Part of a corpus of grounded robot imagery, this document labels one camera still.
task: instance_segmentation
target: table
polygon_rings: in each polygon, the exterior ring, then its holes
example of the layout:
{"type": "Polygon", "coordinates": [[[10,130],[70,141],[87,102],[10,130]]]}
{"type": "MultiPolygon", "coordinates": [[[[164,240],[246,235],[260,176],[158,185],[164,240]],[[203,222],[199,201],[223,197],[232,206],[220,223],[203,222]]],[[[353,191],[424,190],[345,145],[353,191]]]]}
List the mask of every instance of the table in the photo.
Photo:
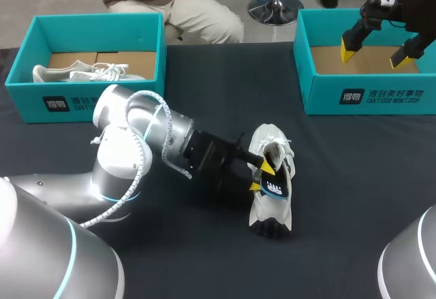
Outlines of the table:
{"type": "MultiPolygon", "coordinates": [[[[155,158],[128,222],[93,230],[119,253],[126,299],[381,298],[383,248],[436,202],[436,118],[307,116],[292,46],[169,46],[166,99],[200,129],[246,132],[246,148],[261,123],[292,139],[293,235],[254,234],[248,191],[217,200],[155,158]]],[[[97,135],[90,123],[25,125],[0,86],[0,175],[88,172],[97,135]]]]}

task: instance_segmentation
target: white sneaker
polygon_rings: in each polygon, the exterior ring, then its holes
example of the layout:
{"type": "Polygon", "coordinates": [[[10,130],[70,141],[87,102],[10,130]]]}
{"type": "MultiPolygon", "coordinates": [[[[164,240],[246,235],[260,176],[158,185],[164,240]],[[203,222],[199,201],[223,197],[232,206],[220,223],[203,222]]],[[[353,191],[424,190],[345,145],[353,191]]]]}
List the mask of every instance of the white sneaker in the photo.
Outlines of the white sneaker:
{"type": "Polygon", "coordinates": [[[81,61],[74,62],[65,69],[48,69],[41,65],[33,68],[34,82],[74,82],[74,81],[121,81],[121,80],[145,80],[142,76],[126,74],[128,64],[96,63],[88,65],[81,61]]]}
{"type": "Polygon", "coordinates": [[[275,125],[263,124],[254,132],[249,151],[263,156],[275,170],[275,175],[272,175],[249,164],[258,182],[253,184],[257,187],[249,226],[268,237],[285,236],[292,229],[291,179],[295,175],[294,152],[289,140],[275,125]]]}

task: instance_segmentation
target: cardboard box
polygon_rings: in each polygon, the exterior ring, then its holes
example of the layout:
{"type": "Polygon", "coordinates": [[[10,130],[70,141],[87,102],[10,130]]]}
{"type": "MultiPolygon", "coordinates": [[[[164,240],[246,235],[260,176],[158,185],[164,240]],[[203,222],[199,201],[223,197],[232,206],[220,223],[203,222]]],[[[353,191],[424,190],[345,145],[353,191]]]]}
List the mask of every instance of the cardboard box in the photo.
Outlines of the cardboard box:
{"type": "Polygon", "coordinates": [[[36,16],[6,80],[26,123],[91,122],[104,89],[164,94],[166,40],[159,13],[36,16]],[[76,60],[129,64],[128,74],[146,80],[34,83],[35,65],[64,68],[76,60]]]}
{"type": "Polygon", "coordinates": [[[346,64],[341,36],[359,9],[300,10],[294,57],[307,114],[436,114],[436,42],[414,63],[389,58],[415,34],[384,21],[346,64]]]}

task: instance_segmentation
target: stool base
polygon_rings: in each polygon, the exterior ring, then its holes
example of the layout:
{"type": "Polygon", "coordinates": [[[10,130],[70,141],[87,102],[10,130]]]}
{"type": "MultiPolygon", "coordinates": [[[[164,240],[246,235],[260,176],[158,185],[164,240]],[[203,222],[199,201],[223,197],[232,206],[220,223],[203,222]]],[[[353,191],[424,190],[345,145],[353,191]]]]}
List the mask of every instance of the stool base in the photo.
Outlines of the stool base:
{"type": "Polygon", "coordinates": [[[297,21],[300,8],[304,6],[299,0],[251,0],[248,13],[264,25],[290,25],[297,21]]]}

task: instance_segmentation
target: khaki pants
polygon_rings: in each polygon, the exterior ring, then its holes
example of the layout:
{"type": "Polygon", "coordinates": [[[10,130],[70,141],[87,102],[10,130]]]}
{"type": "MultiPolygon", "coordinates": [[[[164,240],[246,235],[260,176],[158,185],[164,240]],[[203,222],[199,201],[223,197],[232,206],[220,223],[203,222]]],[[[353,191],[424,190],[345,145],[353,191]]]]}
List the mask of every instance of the khaki pants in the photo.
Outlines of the khaki pants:
{"type": "Polygon", "coordinates": [[[120,1],[111,13],[161,12],[163,20],[188,33],[198,33],[210,44],[238,43],[244,38],[244,24],[226,6],[214,0],[173,0],[156,6],[150,2],[120,1]]]}

